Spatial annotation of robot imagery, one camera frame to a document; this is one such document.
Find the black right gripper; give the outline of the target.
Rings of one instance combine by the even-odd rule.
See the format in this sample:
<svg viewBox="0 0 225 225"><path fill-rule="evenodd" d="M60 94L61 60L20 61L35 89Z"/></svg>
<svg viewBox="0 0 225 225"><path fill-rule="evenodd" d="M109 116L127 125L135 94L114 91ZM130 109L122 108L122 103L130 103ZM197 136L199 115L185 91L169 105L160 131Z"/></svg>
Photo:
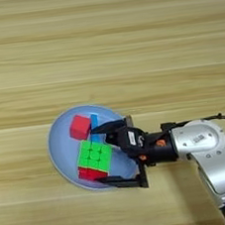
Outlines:
<svg viewBox="0 0 225 225"><path fill-rule="evenodd" d="M123 178L120 175L100 177L99 182L115 187L144 187L148 188L146 167L154 167L157 163L174 162L178 160L177 151L174 148L170 129L173 122L162 123L161 130L155 133L144 132L133 126L133 119L127 116L125 119L105 122L91 130L93 135L105 135L106 142L114 141L116 131L123 126L128 128L129 142L136 142L129 149L129 158L136 161L139 173L133 178Z"/></svg>

